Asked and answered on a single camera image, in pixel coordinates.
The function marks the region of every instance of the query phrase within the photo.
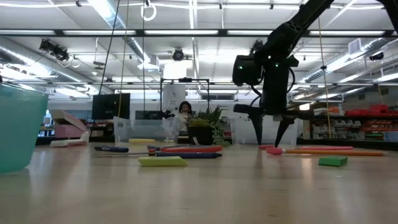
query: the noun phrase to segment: air duct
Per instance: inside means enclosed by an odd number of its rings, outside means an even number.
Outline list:
[[[118,14],[116,16],[116,8],[112,0],[88,0],[88,2],[93,6],[93,8],[97,11],[97,13],[105,20],[105,22],[109,25],[110,28],[113,29],[113,24],[115,24],[115,29],[126,29],[126,25],[122,17]],[[142,47],[138,44],[138,42],[133,37],[122,37],[122,39],[126,42],[126,44],[131,48],[131,50],[135,53],[137,58],[141,63],[149,64],[149,66],[144,66],[144,68],[148,67],[153,70],[153,67],[156,66],[159,71],[159,64],[154,63],[159,60],[152,59],[151,57],[144,52]]]
[[[0,37],[0,55],[1,58],[6,58],[0,63],[34,68],[32,73],[38,75],[39,78],[76,82],[76,84],[78,84],[77,82],[93,81],[3,37]],[[114,91],[106,87],[106,92],[113,93]]]
[[[392,42],[394,39],[386,39],[386,38],[378,38],[378,39],[357,39],[354,42],[350,43],[350,50],[345,51],[342,54],[334,57],[333,59],[326,61],[325,65],[328,67],[325,70],[325,75],[330,74],[340,68],[343,68],[346,65],[349,65],[355,62],[359,58],[368,57],[372,54],[376,53],[378,50],[382,50],[382,48],[388,43]],[[323,70],[320,68],[315,68],[311,70],[305,78],[303,78],[302,82],[310,83],[317,78],[323,76]]]

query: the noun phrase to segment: ceiling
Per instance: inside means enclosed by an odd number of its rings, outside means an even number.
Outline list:
[[[144,21],[141,17],[142,1],[130,1],[133,6],[125,6],[127,1],[120,1],[119,15],[128,20],[128,29],[275,29],[281,23],[291,19],[297,13],[297,8],[303,0],[222,0],[223,9],[219,9],[219,0],[197,0],[197,10],[190,15],[189,2],[195,0],[152,0],[157,5],[157,14],[151,21]],[[2,3],[15,4],[14,7],[1,6]],[[80,1],[82,7],[73,6],[75,1],[61,0],[26,0],[5,1],[0,0],[0,29],[110,29],[109,25],[100,14],[90,6],[88,1]],[[273,3],[273,10],[264,9]],[[65,7],[46,7],[51,5],[71,4]],[[377,1],[371,0],[336,0],[330,9],[320,16],[322,30],[393,30],[391,21],[385,10],[363,9],[364,7],[379,7]],[[151,16],[152,9],[146,9],[145,15]],[[310,26],[310,29],[318,30],[318,21]],[[3,37],[39,55],[41,37]],[[74,61],[67,69],[83,75],[88,80],[100,82],[102,71],[95,70],[93,61],[105,62],[111,38],[100,37],[96,51],[96,38],[93,37],[51,37],[52,42],[68,49],[71,55],[79,58],[81,64],[74,68]],[[214,82],[230,82],[235,57],[239,54],[248,54],[253,43],[266,37],[195,37],[197,44],[198,73],[195,74],[190,57],[184,61],[187,65],[187,76],[197,78],[209,78]],[[322,50],[320,38],[302,38],[294,49],[295,57],[300,61],[294,68],[296,82],[304,81],[312,71],[319,69],[324,61],[334,60],[348,51],[348,44],[356,38],[323,38]],[[170,52],[175,48],[182,48],[186,55],[193,55],[193,40],[191,37],[135,37],[137,43],[149,54],[157,55],[160,66],[171,62]],[[395,58],[395,46],[388,47],[386,52]],[[124,81],[140,82],[145,75],[145,81],[159,81],[159,72],[143,72],[137,66],[140,61],[134,52],[127,46],[124,60],[124,41],[120,37],[112,40],[109,49],[110,55],[106,65],[105,77],[112,77],[119,82],[123,72]],[[44,55],[56,65],[56,60],[49,54]],[[338,82],[347,76],[354,75],[365,70],[364,59],[356,60],[348,66],[334,71],[328,75],[328,82]],[[323,82],[323,78],[314,82]],[[156,88],[156,85],[125,85],[124,88]],[[214,86],[214,88],[236,88],[230,86]],[[119,89],[111,86],[109,90]],[[316,90],[313,88],[296,88],[293,93],[300,94]]]

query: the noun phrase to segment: yellow sponge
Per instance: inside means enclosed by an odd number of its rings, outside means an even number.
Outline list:
[[[141,166],[186,166],[187,162],[179,156],[149,157],[138,158]]]
[[[129,139],[129,143],[153,143],[155,139]]]

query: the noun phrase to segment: wooden table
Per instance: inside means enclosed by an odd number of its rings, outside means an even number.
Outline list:
[[[187,167],[91,159],[91,146],[36,148],[31,165],[0,175],[0,223],[397,223],[398,157],[267,156],[233,146]],[[145,151],[144,145],[132,151]]]

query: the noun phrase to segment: woman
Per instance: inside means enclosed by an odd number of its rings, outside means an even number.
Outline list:
[[[180,135],[187,134],[187,123],[192,115],[192,106],[187,101],[184,101],[180,104],[180,108],[178,109],[177,118],[180,120]]]

